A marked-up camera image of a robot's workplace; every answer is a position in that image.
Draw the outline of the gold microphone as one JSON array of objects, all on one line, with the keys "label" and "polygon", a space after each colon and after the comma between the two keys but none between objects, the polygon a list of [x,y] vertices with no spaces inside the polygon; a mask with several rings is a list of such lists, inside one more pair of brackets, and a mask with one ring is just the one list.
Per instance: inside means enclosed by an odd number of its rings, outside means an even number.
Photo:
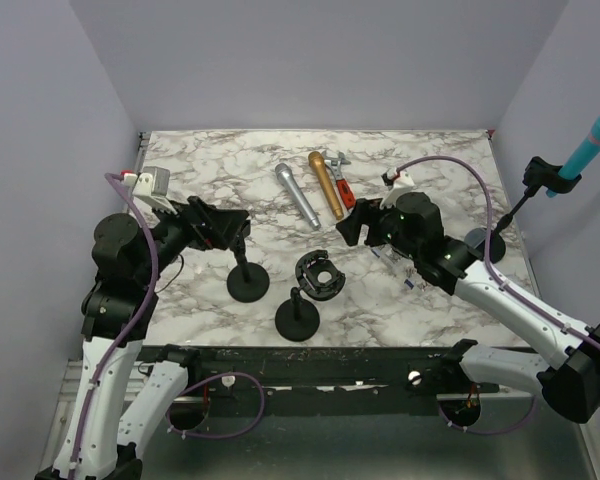
[{"label": "gold microphone", "polygon": [[335,192],[333,184],[329,178],[325,159],[318,151],[312,151],[308,155],[309,166],[313,173],[316,175],[326,201],[337,220],[341,220],[344,217],[344,212],[338,196]]}]

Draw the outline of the silver microphone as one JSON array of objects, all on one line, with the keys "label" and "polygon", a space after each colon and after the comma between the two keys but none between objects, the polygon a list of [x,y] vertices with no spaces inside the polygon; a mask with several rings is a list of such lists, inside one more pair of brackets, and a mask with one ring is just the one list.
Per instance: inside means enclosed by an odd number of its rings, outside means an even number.
[{"label": "silver microphone", "polygon": [[317,213],[297,184],[290,167],[286,163],[281,162],[275,166],[274,172],[278,182],[289,194],[292,202],[304,220],[314,231],[319,230],[321,228],[321,223],[318,219]]}]

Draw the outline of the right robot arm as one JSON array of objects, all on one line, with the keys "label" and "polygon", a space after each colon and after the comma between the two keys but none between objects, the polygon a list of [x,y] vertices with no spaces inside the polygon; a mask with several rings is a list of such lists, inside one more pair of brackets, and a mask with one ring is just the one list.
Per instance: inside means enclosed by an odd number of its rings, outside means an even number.
[{"label": "right robot arm", "polygon": [[541,396],[578,424],[600,408],[600,323],[591,326],[559,313],[446,235],[439,208],[426,194],[403,194],[389,207],[379,199],[360,199],[336,228],[350,246],[361,241],[390,246],[411,260],[427,283],[488,313],[533,350],[524,354],[470,344],[441,365],[447,389],[460,392],[474,382],[511,386]]}]

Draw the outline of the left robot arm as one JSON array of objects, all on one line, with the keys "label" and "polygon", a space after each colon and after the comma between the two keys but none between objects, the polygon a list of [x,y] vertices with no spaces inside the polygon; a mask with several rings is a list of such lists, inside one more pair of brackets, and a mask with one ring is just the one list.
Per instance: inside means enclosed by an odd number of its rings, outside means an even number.
[{"label": "left robot arm", "polygon": [[167,347],[148,382],[127,404],[136,359],[158,302],[162,271],[185,249],[227,250],[250,229],[242,209],[219,209],[191,196],[148,227],[137,208],[94,230],[95,285],[85,297],[82,372],[66,437],[40,479],[137,479],[146,448],[178,394],[202,380],[194,353]]}]

